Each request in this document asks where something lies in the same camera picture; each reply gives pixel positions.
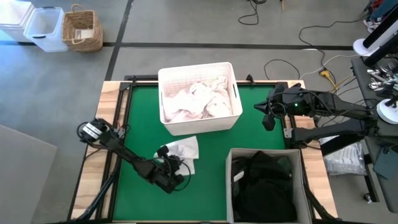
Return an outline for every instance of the gray floor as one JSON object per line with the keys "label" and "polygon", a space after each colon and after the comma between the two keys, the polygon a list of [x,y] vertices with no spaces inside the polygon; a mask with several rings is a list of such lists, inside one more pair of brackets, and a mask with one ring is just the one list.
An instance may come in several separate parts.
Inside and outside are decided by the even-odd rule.
{"label": "gray floor", "polygon": [[[368,0],[287,0],[259,6],[260,24],[244,26],[240,16],[252,13],[245,0],[135,0],[123,42],[219,43],[301,45],[304,26],[329,25],[335,20],[357,19]],[[115,42],[127,0],[81,0],[94,9],[104,27],[104,41]],[[60,6],[69,11],[74,2],[33,0],[36,7]],[[309,29],[303,38],[316,45],[351,45],[366,37],[361,21],[338,24],[331,29]],[[7,40],[0,33],[0,40]],[[63,52],[47,54],[35,46],[5,46],[0,42],[0,124],[9,126],[58,147],[55,162],[45,183],[33,218],[34,223],[59,222],[67,217],[85,146],[75,136],[76,126],[91,119],[96,110],[102,82],[113,47],[92,54]],[[326,51],[353,55],[351,51]],[[112,80],[125,75],[156,74],[160,68],[211,62],[231,62],[238,79],[251,74],[265,79],[263,66],[274,58],[295,65],[300,73],[320,67],[321,53],[314,50],[244,50],[122,47]],[[349,58],[328,64],[338,81],[352,74]],[[283,62],[267,66],[271,79],[297,79],[296,71]],[[331,90],[317,74],[304,78],[308,89]],[[345,89],[356,87],[356,82]],[[347,101],[361,99],[358,89],[341,95]],[[387,211],[383,201],[368,205],[362,177],[330,177],[339,216],[357,222],[397,223],[398,215]]]}
{"label": "gray floor", "polygon": [[29,223],[57,148],[3,125],[0,125],[0,142],[0,192],[6,192],[0,194],[0,222]]}

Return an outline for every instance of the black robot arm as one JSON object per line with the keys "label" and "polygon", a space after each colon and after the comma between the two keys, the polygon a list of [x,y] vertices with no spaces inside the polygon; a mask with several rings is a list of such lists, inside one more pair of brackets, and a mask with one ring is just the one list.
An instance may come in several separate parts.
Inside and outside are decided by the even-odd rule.
{"label": "black robot arm", "polygon": [[130,151],[121,142],[119,134],[112,130],[111,124],[104,119],[95,118],[91,122],[83,124],[83,128],[78,128],[78,136],[81,142],[85,142],[91,147],[114,152],[130,163],[139,176],[151,184],[158,185],[168,194],[184,181],[182,175],[175,175],[182,162],[177,156],[167,155],[169,152],[167,146],[162,146],[157,151],[157,155],[164,161],[160,163],[156,159],[146,159]]}
{"label": "black robot arm", "polygon": [[309,117],[333,115],[353,118],[340,124],[321,128],[284,129],[291,148],[305,148],[314,139],[339,136],[322,145],[324,155],[335,151],[337,147],[342,148],[352,144],[376,130],[377,119],[372,110],[345,102],[329,92],[303,89],[299,83],[290,88],[277,85],[269,92],[266,101],[254,107],[265,113],[262,124],[268,131],[274,129],[275,118],[283,119],[285,115]]}

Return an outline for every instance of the white laundry basket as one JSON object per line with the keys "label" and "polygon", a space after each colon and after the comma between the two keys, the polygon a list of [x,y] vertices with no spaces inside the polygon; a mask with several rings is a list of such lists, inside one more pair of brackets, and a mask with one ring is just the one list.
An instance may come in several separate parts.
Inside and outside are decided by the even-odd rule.
{"label": "white laundry basket", "polygon": [[[229,62],[192,65],[159,70],[159,108],[160,121],[170,134],[205,133],[231,129],[242,114],[242,103],[236,85],[235,74]],[[196,82],[211,82],[219,76],[228,77],[228,94],[231,99],[232,115],[220,118],[205,118],[194,121],[168,122],[164,115],[163,97],[176,95],[180,90],[189,88]]]}
{"label": "white laundry basket", "polygon": [[18,42],[31,42],[24,31],[35,7],[31,2],[0,2],[0,29]]}
{"label": "white laundry basket", "polygon": [[63,52],[68,46],[62,41],[63,10],[60,7],[34,9],[24,35],[45,52]]}

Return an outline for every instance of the green table surface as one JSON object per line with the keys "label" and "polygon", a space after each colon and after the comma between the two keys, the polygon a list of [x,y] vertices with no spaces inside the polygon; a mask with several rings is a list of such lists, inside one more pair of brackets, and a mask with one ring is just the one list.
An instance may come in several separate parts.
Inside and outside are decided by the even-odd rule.
{"label": "green table surface", "polygon": [[[264,115],[253,108],[266,99],[272,87],[238,89],[243,114],[235,125],[226,131],[196,134],[199,159],[185,190],[167,194],[140,178],[132,165],[123,161],[114,220],[226,220],[225,161],[229,150],[285,148],[280,121],[268,132],[261,124]],[[134,89],[129,124],[126,146],[146,158],[152,158],[161,145],[192,136],[172,136],[160,122],[157,86]]]}

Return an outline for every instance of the white towel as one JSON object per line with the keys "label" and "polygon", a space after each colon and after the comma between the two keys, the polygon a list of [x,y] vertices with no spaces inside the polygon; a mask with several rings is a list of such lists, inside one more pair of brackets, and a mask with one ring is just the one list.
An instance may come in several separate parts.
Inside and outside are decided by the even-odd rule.
{"label": "white towel", "polygon": [[208,84],[194,83],[189,90],[180,90],[163,99],[165,118],[170,122],[229,116],[231,102],[227,92],[228,78],[220,76]]}
{"label": "white towel", "polygon": [[[193,160],[199,159],[199,145],[196,136],[170,142],[166,146],[169,149],[168,156],[178,156],[189,167],[191,174],[195,174]],[[184,164],[181,164],[180,169],[175,174],[189,175],[189,171]]]}

